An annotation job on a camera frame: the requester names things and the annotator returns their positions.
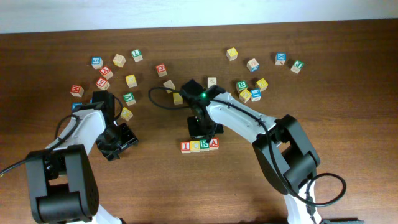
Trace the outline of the yellow C block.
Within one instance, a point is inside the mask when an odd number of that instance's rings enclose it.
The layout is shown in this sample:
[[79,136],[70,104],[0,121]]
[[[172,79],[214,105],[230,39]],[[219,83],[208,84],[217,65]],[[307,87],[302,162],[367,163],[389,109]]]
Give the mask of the yellow C block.
[[190,152],[200,152],[200,141],[190,141]]

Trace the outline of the green r block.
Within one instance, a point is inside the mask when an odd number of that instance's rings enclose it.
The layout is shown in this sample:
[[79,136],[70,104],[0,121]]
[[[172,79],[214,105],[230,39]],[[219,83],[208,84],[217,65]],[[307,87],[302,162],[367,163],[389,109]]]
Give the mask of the green r block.
[[207,143],[207,141],[205,139],[201,139],[200,140],[200,151],[204,152],[204,151],[209,151],[210,150],[210,146]]
[[238,81],[236,83],[236,90],[238,93],[241,93],[243,90],[246,90],[248,88],[248,84],[245,80]]

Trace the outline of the red a block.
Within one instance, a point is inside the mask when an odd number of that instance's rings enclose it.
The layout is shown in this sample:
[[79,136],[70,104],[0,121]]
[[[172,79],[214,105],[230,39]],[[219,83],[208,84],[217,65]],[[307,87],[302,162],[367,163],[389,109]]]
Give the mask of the red a block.
[[109,80],[113,76],[113,72],[107,66],[102,67],[99,70],[100,74],[107,80]]
[[210,143],[209,143],[210,150],[219,149],[219,146],[220,146],[220,144],[219,144],[219,139],[218,138],[212,138],[210,140]]

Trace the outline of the red I block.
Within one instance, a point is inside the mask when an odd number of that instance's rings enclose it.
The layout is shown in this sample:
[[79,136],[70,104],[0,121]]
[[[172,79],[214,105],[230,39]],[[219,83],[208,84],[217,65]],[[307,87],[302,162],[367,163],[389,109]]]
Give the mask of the red I block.
[[190,141],[180,143],[180,151],[183,154],[191,153]]

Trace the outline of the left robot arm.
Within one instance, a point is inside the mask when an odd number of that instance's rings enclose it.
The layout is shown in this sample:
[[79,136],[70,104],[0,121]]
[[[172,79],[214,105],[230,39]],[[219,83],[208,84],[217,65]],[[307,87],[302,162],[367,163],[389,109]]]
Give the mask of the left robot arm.
[[106,90],[94,92],[91,103],[73,109],[54,142],[27,155],[30,207],[37,223],[123,223],[100,205],[88,159],[93,146],[113,161],[139,142],[127,124],[116,123],[116,102]]

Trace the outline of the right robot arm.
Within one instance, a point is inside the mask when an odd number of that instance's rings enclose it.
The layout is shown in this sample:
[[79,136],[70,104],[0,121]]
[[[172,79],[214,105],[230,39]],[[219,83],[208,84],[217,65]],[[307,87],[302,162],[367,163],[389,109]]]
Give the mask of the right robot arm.
[[300,123],[292,116],[266,116],[235,100],[225,89],[204,89],[195,80],[179,93],[193,111],[192,139],[207,143],[227,127],[252,144],[267,181],[284,196],[289,223],[320,223],[314,184],[320,158]]

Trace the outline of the yellow O block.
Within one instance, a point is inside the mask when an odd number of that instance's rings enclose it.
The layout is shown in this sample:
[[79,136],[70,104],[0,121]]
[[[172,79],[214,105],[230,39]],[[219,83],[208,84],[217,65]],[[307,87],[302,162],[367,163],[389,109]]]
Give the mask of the yellow O block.
[[121,115],[120,117],[126,121],[129,121],[132,117],[133,117],[133,113],[127,109],[126,107],[124,107],[121,111]]

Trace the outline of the yellow S block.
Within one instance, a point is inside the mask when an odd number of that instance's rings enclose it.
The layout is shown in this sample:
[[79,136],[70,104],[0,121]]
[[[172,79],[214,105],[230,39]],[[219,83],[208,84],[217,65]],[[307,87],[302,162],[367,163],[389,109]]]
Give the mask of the yellow S block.
[[183,104],[183,98],[179,93],[173,93],[173,101],[174,101],[174,105]]

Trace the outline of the green V block left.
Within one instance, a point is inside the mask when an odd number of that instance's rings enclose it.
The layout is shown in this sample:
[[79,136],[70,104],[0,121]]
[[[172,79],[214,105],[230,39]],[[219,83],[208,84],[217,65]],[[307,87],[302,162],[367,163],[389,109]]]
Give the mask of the green V block left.
[[123,98],[124,98],[124,101],[126,102],[126,104],[128,106],[136,104],[136,99],[135,99],[134,95],[131,92],[126,93],[125,95],[123,95]]

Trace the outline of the plain picture block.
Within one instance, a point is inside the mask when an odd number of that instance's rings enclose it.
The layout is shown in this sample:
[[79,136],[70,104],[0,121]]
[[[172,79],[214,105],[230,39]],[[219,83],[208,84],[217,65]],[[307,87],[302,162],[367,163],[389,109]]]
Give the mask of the plain picture block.
[[217,84],[216,77],[208,77],[207,79],[208,88],[212,87],[213,85]]

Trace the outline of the plain wooden block centre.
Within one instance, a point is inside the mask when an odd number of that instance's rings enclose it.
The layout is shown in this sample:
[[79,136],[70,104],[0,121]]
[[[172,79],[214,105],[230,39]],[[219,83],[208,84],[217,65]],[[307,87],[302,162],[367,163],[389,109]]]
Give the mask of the plain wooden block centre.
[[171,80],[167,80],[166,82],[164,82],[163,86],[167,88],[166,92],[168,94],[172,92],[171,90],[175,90],[175,85]]

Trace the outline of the plain wooden block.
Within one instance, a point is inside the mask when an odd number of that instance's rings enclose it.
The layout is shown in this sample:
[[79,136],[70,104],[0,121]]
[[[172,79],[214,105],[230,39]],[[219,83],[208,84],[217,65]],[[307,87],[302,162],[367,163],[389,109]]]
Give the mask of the plain wooden block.
[[123,68],[126,63],[126,59],[123,55],[116,54],[113,58],[113,63],[115,66]]
[[172,92],[171,90],[175,90],[175,85],[171,80],[167,80],[166,82],[164,82],[163,86],[167,88],[166,92],[168,94]]

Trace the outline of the yellow block by R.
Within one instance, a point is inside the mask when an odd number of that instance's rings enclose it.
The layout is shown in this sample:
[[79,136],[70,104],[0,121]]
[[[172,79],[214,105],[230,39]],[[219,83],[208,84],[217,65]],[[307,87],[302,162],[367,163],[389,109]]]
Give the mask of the yellow block by R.
[[249,90],[244,89],[240,92],[239,94],[239,99],[243,102],[243,103],[247,103],[252,97],[252,94]]

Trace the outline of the blue H block left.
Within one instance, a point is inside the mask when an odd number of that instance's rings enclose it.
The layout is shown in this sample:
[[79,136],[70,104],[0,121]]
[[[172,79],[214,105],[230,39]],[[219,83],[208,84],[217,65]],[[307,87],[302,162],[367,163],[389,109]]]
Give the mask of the blue H block left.
[[72,104],[72,109],[74,110],[77,106],[82,105],[82,103],[73,103]]

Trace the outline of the red 6 block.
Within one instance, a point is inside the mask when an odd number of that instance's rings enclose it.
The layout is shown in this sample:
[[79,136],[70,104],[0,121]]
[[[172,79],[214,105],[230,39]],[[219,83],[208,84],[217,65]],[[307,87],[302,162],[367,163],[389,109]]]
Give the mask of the red 6 block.
[[109,81],[107,81],[107,79],[100,77],[97,81],[96,81],[96,86],[100,89],[100,90],[107,90],[110,87]]

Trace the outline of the yellow block upper left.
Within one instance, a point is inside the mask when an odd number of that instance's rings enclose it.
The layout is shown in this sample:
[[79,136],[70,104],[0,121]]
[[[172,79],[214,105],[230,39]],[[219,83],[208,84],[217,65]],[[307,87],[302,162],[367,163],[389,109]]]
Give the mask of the yellow block upper left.
[[128,75],[126,76],[126,83],[129,88],[133,88],[137,86],[137,80],[135,75]]

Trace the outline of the red M block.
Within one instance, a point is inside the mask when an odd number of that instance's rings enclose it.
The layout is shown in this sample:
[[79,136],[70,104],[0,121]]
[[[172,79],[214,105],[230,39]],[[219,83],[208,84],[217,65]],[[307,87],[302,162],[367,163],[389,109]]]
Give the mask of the red M block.
[[80,85],[72,85],[70,93],[75,97],[82,97],[84,94],[84,89]]

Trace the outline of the blue picture block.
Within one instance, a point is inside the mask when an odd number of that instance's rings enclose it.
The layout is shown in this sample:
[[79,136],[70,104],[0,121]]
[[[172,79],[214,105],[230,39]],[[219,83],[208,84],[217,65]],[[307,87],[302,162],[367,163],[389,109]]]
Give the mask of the blue picture block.
[[259,101],[261,99],[261,91],[260,89],[251,90],[251,101]]

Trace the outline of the red Q block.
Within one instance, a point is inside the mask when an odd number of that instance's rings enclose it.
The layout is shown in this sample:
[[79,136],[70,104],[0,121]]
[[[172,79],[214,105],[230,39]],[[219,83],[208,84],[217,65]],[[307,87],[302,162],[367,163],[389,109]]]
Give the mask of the red Q block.
[[166,70],[166,67],[165,67],[165,65],[163,63],[160,64],[160,65],[156,65],[155,69],[156,69],[157,74],[158,74],[159,77],[164,77],[164,76],[167,75],[167,70]]

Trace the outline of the yellow block right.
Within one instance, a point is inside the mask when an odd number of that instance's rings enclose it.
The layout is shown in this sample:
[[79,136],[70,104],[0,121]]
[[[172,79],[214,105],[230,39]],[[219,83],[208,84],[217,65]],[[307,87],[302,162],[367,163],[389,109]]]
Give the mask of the yellow block right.
[[256,88],[259,89],[260,91],[266,90],[268,85],[269,84],[266,82],[266,80],[264,78],[256,81]]

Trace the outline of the yellow block top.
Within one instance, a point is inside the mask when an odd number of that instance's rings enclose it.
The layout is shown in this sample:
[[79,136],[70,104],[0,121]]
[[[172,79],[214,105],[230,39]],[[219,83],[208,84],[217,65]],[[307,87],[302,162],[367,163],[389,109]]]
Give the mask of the yellow block top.
[[238,52],[235,47],[232,47],[226,51],[226,56],[229,61],[235,60],[238,57]]

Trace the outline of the plain wooden block left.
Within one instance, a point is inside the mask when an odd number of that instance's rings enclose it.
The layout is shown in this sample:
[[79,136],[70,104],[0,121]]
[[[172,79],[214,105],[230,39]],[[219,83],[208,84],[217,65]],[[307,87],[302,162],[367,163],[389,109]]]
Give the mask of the plain wooden block left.
[[113,58],[113,63],[115,66],[123,68],[126,63],[126,59],[123,55],[116,54]]

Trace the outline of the blue S block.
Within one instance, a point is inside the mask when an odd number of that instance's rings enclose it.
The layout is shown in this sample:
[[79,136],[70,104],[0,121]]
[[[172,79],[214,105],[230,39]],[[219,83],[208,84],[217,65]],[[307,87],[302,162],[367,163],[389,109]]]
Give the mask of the blue S block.
[[91,58],[91,66],[97,70],[103,68],[104,62],[101,57],[92,57]]

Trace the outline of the wooden block blue side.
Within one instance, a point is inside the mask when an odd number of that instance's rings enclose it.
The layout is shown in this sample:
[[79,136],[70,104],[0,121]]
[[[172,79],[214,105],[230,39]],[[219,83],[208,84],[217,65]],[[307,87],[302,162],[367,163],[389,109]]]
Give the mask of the wooden block blue side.
[[246,66],[250,72],[255,72],[259,68],[259,63],[253,58],[247,62]]

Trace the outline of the green L block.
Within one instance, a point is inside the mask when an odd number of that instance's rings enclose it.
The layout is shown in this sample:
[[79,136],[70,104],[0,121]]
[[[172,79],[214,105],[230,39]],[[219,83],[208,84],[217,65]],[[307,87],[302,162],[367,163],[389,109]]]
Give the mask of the green L block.
[[141,60],[143,60],[143,56],[141,54],[141,51],[139,49],[135,49],[131,51],[131,55],[133,57],[133,60],[135,62],[140,62]]

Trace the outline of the blue X block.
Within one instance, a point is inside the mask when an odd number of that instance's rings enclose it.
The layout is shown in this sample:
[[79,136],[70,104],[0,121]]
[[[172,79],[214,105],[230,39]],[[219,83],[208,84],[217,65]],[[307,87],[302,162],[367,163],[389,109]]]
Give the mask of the blue X block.
[[283,52],[277,52],[275,55],[275,64],[276,65],[284,65],[284,63],[287,60],[287,55],[286,53]]

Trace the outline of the green J block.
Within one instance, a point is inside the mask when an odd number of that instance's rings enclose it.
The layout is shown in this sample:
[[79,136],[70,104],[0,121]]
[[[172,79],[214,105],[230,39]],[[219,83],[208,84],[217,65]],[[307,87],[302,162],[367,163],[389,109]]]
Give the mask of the green J block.
[[292,65],[292,67],[291,67],[290,70],[291,70],[292,72],[298,74],[298,73],[301,71],[301,69],[303,69],[303,66],[304,66],[304,63],[303,63],[302,61],[296,60],[296,61],[293,63],[293,65]]

